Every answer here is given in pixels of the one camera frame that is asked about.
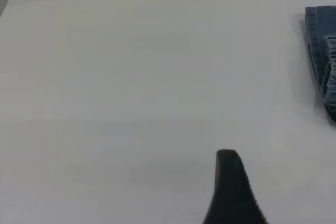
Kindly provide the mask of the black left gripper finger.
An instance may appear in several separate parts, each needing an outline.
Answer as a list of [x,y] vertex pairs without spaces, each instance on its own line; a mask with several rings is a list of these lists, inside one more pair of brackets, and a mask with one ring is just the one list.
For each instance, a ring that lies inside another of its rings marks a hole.
[[203,223],[267,223],[235,150],[216,153],[214,194]]

